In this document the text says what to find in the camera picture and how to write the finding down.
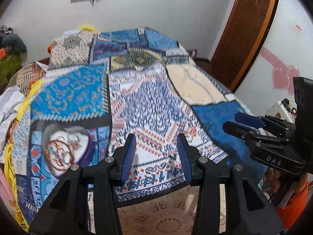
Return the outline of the person's right hand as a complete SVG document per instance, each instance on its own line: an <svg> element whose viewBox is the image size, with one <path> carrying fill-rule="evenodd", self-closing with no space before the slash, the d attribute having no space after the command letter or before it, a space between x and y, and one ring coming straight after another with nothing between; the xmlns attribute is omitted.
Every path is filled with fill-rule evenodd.
<svg viewBox="0 0 313 235"><path fill-rule="evenodd" d="M282 172L273 168L268 167L264 174L264 182L269 186L270 196L275 194L280 186L281 182L279 181L279 177Z"/></svg>

